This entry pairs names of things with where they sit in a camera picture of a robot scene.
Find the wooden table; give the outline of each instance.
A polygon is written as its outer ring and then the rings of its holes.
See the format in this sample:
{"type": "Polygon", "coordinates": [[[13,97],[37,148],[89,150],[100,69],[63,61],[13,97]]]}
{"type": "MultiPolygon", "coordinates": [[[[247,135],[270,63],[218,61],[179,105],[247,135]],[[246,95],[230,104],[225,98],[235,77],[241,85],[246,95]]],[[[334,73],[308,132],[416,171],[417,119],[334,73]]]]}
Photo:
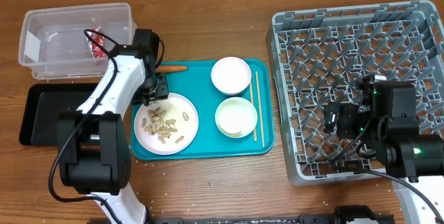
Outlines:
{"type": "MultiPolygon", "coordinates": [[[[54,147],[18,142],[26,95],[34,80],[19,65],[19,38],[29,10],[127,2],[139,28],[152,28],[166,44],[165,60],[259,58],[268,65],[265,35],[276,12],[410,0],[0,0],[0,219],[2,223],[84,223],[103,218],[95,203],[59,203],[48,192],[54,147]]],[[[444,15],[444,0],[430,0],[444,15]]],[[[75,80],[91,82],[99,79],[75,80]]],[[[70,83],[58,80],[55,83],[70,83]]],[[[287,179],[272,87],[275,145],[266,155],[168,162],[133,158],[131,186],[154,217],[297,216],[332,213],[335,206],[368,205],[403,223],[391,182],[384,179],[295,187],[287,179]]],[[[125,118],[130,133],[130,114],[125,118]]],[[[76,196],[55,175],[56,191],[76,196]]]]}

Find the dish rack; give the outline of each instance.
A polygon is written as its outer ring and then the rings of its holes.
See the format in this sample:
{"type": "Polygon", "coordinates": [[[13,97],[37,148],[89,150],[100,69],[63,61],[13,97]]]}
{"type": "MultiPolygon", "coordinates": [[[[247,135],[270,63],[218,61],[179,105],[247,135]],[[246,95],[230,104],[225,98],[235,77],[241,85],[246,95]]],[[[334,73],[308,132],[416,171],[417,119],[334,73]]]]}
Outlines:
{"type": "MultiPolygon", "coordinates": [[[[369,74],[412,82],[421,133],[444,128],[443,25],[430,1],[279,12],[266,36],[280,105],[287,175],[294,185],[370,178],[340,173],[329,159],[352,140],[323,132],[329,101],[358,103],[353,83],[369,74]]],[[[364,153],[370,152],[364,147],[364,153]]],[[[345,160],[385,172],[375,159],[345,160]]]]}

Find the white plate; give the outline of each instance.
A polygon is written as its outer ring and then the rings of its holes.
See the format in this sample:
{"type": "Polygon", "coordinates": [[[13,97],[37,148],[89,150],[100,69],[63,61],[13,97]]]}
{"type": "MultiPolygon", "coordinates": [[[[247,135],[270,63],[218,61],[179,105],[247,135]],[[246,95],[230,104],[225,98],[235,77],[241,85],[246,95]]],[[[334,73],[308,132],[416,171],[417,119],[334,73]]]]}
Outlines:
{"type": "Polygon", "coordinates": [[[154,101],[148,106],[140,106],[134,119],[134,132],[140,145],[146,150],[158,155],[171,155],[186,148],[196,136],[198,126],[199,118],[193,103],[184,96],[176,93],[170,93],[168,99],[154,101]],[[177,133],[171,133],[170,138],[165,139],[165,144],[159,141],[158,134],[150,135],[142,128],[143,118],[146,118],[146,126],[151,124],[148,110],[155,110],[158,107],[166,110],[164,120],[176,120],[175,127],[178,130],[177,133]],[[189,117],[188,121],[183,119],[183,112],[187,113],[189,117]],[[180,136],[184,136],[184,139],[176,144],[176,140],[180,136]]]}

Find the wooden chopstick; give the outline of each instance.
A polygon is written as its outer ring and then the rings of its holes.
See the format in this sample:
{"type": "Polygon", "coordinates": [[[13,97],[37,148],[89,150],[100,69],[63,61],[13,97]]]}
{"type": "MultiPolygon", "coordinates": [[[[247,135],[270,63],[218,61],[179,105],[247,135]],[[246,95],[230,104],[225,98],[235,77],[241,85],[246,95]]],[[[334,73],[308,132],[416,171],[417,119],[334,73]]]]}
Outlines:
{"type": "MultiPolygon", "coordinates": [[[[253,86],[251,86],[251,81],[250,81],[250,98],[251,98],[251,104],[254,107],[255,106],[255,99],[253,98],[253,86]]],[[[255,141],[257,141],[256,127],[253,130],[253,136],[255,137],[255,141]]]]}
{"type": "Polygon", "coordinates": [[[265,148],[264,122],[262,122],[261,92],[259,90],[259,75],[258,75],[257,71],[256,71],[256,85],[257,85],[257,101],[259,102],[259,119],[261,121],[262,148],[265,148]]]}

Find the black tray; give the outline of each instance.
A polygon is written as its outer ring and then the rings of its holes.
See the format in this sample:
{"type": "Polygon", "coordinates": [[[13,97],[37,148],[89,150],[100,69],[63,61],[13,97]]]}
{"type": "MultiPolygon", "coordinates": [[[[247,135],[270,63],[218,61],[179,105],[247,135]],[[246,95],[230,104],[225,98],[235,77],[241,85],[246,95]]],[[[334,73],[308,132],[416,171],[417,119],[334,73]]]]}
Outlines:
{"type": "Polygon", "coordinates": [[[96,83],[36,84],[28,92],[19,141],[23,145],[57,146],[56,121],[65,110],[76,110],[96,83]]]}

